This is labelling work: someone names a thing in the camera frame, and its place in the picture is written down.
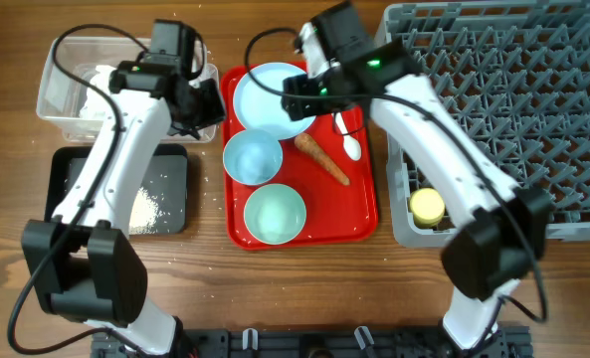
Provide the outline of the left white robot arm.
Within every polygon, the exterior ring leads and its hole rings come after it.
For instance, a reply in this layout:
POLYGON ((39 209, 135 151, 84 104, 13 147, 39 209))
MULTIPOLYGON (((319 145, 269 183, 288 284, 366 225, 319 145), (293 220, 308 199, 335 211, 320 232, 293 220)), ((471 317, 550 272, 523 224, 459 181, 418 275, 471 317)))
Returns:
POLYGON ((147 271, 129 240, 138 189, 160 141, 198 137, 226 116, 218 84, 204 78, 202 36, 179 21, 158 20, 137 58, 110 74, 98 96, 110 113, 85 165, 50 219, 32 220, 21 238, 30 273, 10 314, 7 340, 28 348, 16 325, 30 293, 41 309, 104 334, 132 357, 194 357, 181 320, 147 295, 147 271))

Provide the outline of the yellow plastic cup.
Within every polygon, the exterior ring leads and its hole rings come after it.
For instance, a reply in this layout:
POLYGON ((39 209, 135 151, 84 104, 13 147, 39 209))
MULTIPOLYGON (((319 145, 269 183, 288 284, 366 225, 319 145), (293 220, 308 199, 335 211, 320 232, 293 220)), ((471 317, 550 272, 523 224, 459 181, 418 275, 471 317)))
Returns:
POLYGON ((419 228, 433 228, 445 216, 446 206, 439 192, 433 188, 415 191, 409 199, 409 211, 419 228))

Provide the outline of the light blue bowl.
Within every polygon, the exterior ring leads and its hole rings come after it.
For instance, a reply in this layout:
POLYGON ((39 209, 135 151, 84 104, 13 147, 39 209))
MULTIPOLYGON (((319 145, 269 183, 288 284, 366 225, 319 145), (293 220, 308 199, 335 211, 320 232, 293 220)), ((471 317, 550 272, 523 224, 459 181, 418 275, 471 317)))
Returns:
POLYGON ((236 182, 247 186, 263 185, 281 170, 284 152, 271 134, 260 129, 248 129, 233 135, 223 151, 226 173, 236 182))

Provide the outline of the green bowl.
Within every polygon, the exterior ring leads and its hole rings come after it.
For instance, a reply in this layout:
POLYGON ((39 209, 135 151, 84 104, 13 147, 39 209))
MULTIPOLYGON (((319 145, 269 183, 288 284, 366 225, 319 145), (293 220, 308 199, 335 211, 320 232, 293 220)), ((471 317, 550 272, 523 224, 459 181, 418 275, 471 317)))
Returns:
POLYGON ((285 184, 260 187, 246 202, 243 219, 259 242, 283 245, 296 238, 306 223, 307 209, 301 195, 285 184))

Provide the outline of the light blue plate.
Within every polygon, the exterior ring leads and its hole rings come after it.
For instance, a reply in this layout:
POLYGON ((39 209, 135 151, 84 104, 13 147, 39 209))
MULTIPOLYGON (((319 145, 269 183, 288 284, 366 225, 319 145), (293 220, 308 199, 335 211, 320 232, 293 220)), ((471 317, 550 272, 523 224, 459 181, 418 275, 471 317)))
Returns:
MULTIPOLYGON (((283 80, 304 75, 305 71, 287 63, 266 63, 253 68, 252 74, 271 89, 283 91, 283 80)), ((243 75, 236 85, 233 108, 246 129, 261 129, 277 140, 296 137, 315 121, 314 116, 291 121, 281 106, 281 98, 261 89, 248 74, 243 75)))

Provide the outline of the white rice pile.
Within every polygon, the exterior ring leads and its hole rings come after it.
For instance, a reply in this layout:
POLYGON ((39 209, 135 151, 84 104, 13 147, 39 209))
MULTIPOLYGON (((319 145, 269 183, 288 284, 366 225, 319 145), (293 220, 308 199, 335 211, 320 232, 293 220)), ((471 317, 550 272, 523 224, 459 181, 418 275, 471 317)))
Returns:
POLYGON ((129 233, 131 235, 153 234, 160 217, 158 197, 151 195, 148 190, 139 188, 133 202, 129 233))

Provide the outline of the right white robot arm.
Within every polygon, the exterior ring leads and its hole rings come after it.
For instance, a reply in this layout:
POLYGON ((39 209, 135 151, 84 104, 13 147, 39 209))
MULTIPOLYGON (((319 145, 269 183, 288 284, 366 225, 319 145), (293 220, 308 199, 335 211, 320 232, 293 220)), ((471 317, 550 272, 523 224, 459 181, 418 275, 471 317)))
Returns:
POLYGON ((454 287, 442 327, 460 355, 481 353, 520 280, 541 275, 548 194, 495 166, 451 117, 402 41, 376 45, 350 2, 312 17, 293 37, 306 71, 278 91, 290 119, 361 107, 443 198, 456 232, 441 253, 454 287))

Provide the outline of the white napkin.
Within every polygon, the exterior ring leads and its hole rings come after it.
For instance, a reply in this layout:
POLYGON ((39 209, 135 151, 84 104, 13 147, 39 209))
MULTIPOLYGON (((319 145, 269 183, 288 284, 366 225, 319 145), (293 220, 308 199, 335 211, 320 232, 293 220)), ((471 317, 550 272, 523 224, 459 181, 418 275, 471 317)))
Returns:
MULTIPOLYGON (((92 76, 89 83, 107 95, 110 95, 108 89, 109 78, 115 67, 109 65, 97 65, 92 70, 92 76)), ((87 89, 86 100, 80 109, 80 118, 87 120, 103 120, 112 115, 112 109, 109 103, 93 89, 87 89)))

